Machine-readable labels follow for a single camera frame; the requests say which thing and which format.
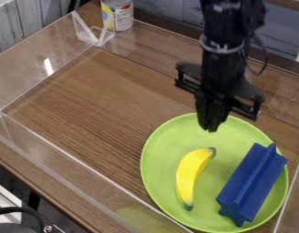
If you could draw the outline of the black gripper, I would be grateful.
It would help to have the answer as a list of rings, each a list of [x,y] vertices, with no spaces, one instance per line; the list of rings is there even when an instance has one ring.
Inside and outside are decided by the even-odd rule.
[[[174,85],[196,98],[197,123],[214,132],[231,111],[255,120],[265,101],[263,91],[245,78],[247,58],[243,52],[204,52],[201,64],[178,62]]]

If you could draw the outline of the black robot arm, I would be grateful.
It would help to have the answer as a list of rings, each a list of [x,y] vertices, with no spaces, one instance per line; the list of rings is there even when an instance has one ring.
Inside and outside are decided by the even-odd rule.
[[[174,85],[194,94],[197,123],[213,132],[236,112],[249,119],[265,101],[245,78],[248,45],[264,24],[263,0],[198,0],[204,30],[198,38],[201,63],[177,63]]]

